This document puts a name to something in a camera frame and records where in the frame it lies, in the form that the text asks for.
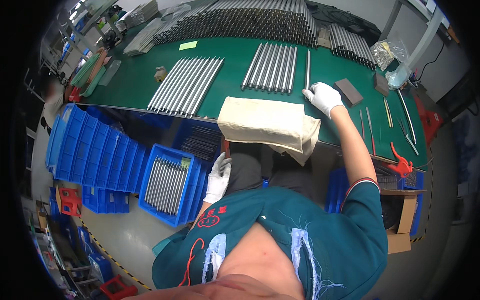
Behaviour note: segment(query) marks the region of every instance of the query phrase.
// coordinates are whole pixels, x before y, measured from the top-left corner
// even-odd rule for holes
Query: gloved hand
[[[330,111],[332,108],[338,105],[345,107],[345,105],[343,105],[340,93],[323,82],[312,84],[310,89],[302,90],[302,93],[308,98],[310,103],[321,110],[322,113],[324,113],[330,119]]]
[[[230,172],[232,171],[232,158],[225,158],[225,152],[222,152],[213,164],[212,171],[208,174],[207,192],[204,198],[205,202],[213,204],[222,199],[227,191]]]

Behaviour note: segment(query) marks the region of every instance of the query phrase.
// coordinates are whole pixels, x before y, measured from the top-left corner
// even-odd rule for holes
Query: clear plastic bag
[[[408,59],[407,48],[400,38],[378,41],[370,48],[370,52],[382,71],[385,71],[394,58],[399,62],[405,62]]]
[[[412,73],[412,70],[403,62],[393,72],[386,72],[385,78],[388,81],[388,88],[395,90],[401,87],[408,77]]]

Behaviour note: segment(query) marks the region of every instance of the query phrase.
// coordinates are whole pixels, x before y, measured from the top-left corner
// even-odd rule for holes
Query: dark pants
[[[225,196],[236,191],[262,187],[260,163],[262,146],[262,144],[230,142],[232,173]],[[309,158],[302,167],[289,154],[281,155],[274,152],[272,176],[268,179],[268,186],[288,188],[312,200],[312,161]]]

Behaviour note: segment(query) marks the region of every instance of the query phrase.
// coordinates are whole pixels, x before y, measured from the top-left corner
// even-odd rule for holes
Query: black cable
[[[421,70],[420,77],[417,79],[417,81],[420,81],[420,78],[423,75],[423,71],[425,71],[425,67],[428,66],[429,64],[436,62],[438,57],[440,56],[440,53],[442,53],[442,50],[444,49],[445,43],[442,44],[442,49],[440,49],[440,52],[438,52],[437,58],[435,58],[434,61],[428,62],[426,65],[423,66],[423,69]]]

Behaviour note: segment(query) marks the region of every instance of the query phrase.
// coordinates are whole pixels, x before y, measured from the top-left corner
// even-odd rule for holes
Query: beige cloth
[[[315,148],[320,124],[305,115],[303,104],[259,99],[227,97],[218,116],[227,141],[267,144],[302,166]]]

